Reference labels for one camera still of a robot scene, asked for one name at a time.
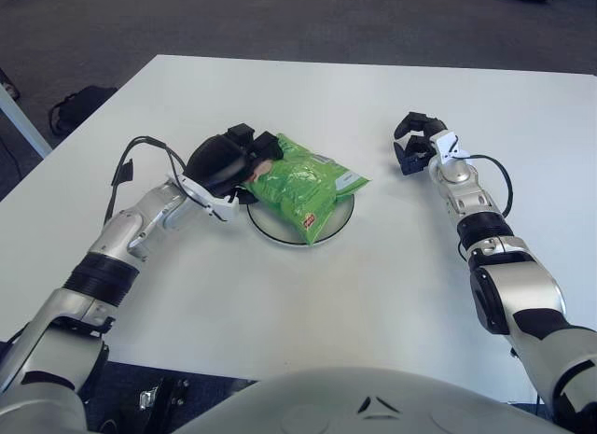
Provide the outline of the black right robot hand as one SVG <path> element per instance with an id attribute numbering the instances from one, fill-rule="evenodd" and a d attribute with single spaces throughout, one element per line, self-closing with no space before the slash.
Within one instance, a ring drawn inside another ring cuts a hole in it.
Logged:
<path id="1" fill-rule="evenodd" d="M 471 168 L 459 148 L 459 138 L 440 119 L 409 112 L 394 132 L 394 149 L 403 175 L 428 168 L 437 181 L 464 183 Z"/>

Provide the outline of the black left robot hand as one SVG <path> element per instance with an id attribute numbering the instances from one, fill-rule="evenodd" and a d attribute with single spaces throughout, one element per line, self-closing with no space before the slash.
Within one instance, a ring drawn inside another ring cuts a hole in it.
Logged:
<path id="1" fill-rule="evenodd" d="M 190 156 L 176 183 L 189 199 L 208 215 L 230 221 L 239 206 L 255 203 L 255 196 L 243 184 L 257 177 L 257 170 L 284 157 L 277 136 L 259 136 L 245 123 L 206 139 Z"/>

